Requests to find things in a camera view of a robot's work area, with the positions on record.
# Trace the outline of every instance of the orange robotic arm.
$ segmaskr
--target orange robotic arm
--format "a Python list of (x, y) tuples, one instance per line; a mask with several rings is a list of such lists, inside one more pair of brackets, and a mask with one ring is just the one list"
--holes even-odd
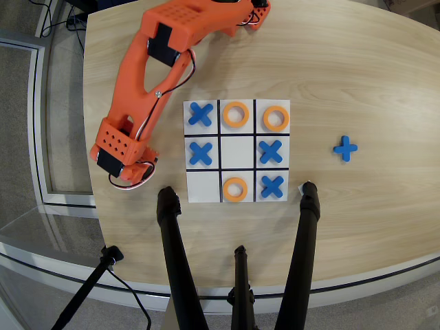
[[(90, 156), (111, 176), (131, 182), (132, 189), (154, 174), (159, 154), (148, 141), (173, 90), (194, 74), (191, 50), (207, 34), (234, 36), (240, 25), (257, 30), (270, 11), (266, 0), (171, 0), (147, 10), (116, 80), (109, 115), (102, 120)], [(152, 56), (171, 67), (152, 91), (144, 89), (146, 62)], [(192, 71), (180, 84), (187, 66)]]

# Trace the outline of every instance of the white game board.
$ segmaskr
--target white game board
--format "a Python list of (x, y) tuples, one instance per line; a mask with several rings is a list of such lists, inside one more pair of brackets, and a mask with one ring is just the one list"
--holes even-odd
[(184, 102), (188, 201), (287, 201), (289, 120), (290, 100)]

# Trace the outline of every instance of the blue x piece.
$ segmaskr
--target blue x piece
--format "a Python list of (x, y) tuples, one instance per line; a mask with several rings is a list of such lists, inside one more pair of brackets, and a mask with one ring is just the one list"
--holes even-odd
[(266, 164), (271, 158), (274, 159), (275, 162), (281, 163), (283, 158), (278, 154), (278, 149), (281, 148), (283, 144), (280, 141), (275, 141), (270, 146), (264, 141), (261, 141), (259, 146), (263, 149), (264, 154), (261, 156), (260, 161), (263, 164)]
[(208, 142), (200, 148), (200, 146), (196, 142), (193, 142), (190, 144), (190, 148), (192, 151), (194, 151), (194, 155), (190, 159), (191, 165), (195, 165), (199, 160), (201, 160), (206, 165), (211, 165), (212, 159), (208, 156), (208, 151), (212, 149), (211, 143)]
[(356, 144), (350, 144), (350, 138), (346, 135), (342, 136), (342, 146), (335, 146), (333, 151), (337, 154), (342, 154), (344, 162), (350, 162), (350, 154), (358, 150)]
[(205, 126), (210, 126), (212, 122), (211, 119), (208, 118), (208, 113), (210, 113), (212, 109), (214, 109), (214, 107), (210, 103), (203, 108), (201, 108), (196, 102), (191, 103), (191, 110), (194, 114), (188, 122), (190, 125), (194, 125), (200, 120)]
[(274, 194), (278, 198), (283, 196), (283, 192), (280, 190), (279, 186), (284, 182), (282, 177), (276, 177), (274, 181), (264, 176), (261, 178), (261, 181), (264, 183), (266, 188), (261, 192), (262, 198), (269, 197), (270, 194)]

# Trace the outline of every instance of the orange o piece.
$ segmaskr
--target orange o piece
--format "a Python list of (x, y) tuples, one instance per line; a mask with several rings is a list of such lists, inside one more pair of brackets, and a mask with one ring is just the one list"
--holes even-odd
[[(274, 126), (269, 122), (269, 115), (274, 111), (281, 112), (281, 114), (283, 115), (283, 122), (279, 126)], [(273, 107), (267, 108), (267, 110), (265, 111), (264, 116), (263, 116), (263, 121), (264, 121), (264, 125), (266, 125), (266, 127), (268, 129), (270, 129), (271, 131), (281, 132), (289, 124), (289, 114), (286, 111), (286, 109), (284, 109), (283, 107), (280, 107), (278, 105), (274, 105)]]
[[(231, 119), (229, 119), (229, 111), (233, 107), (238, 107), (241, 110), (243, 110), (243, 119), (239, 122), (233, 122)], [(247, 106), (245, 106), (242, 102), (231, 102), (229, 103), (225, 109), (223, 110), (223, 119), (225, 120), (225, 123), (228, 124), (231, 127), (234, 127), (235, 129), (242, 127), (246, 122), (248, 122), (249, 119), (249, 109)]]
[[(229, 187), (231, 184), (238, 184), (243, 189), (240, 195), (232, 196), (229, 193)], [(225, 182), (225, 185), (223, 186), (223, 196), (228, 201), (233, 201), (234, 203), (238, 201), (243, 201), (246, 198), (247, 194), (248, 194), (248, 185), (243, 179), (240, 179), (239, 177), (231, 177)]]

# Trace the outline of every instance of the wooden tabletop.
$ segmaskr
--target wooden tabletop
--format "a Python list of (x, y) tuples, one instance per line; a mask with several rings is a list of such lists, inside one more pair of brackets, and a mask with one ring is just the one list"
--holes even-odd
[[(84, 64), (87, 149), (110, 109), (119, 64), (142, 13), (141, 0), (89, 15)], [(273, 0), (262, 28), (234, 38), (214, 33), (194, 47), (195, 75), (173, 92), (151, 146), (156, 174), (141, 188), (112, 188), (89, 160), (107, 245), (124, 260), (125, 280), (168, 284), (157, 193), (172, 186), (179, 225), (198, 286), (234, 284), (234, 249), (247, 248), (253, 286), (284, 285), (300, 193), (318, 187), (313, 279), (360, 274), (440, 250), (440, 33), (406, 17), (350, 1)], [(169, 68), (147, 65), (146, 88)], [(182, 102), (291, 100), (289, 201), (188, 204)], [(342, 135), (359, 146), (343, 164)]]

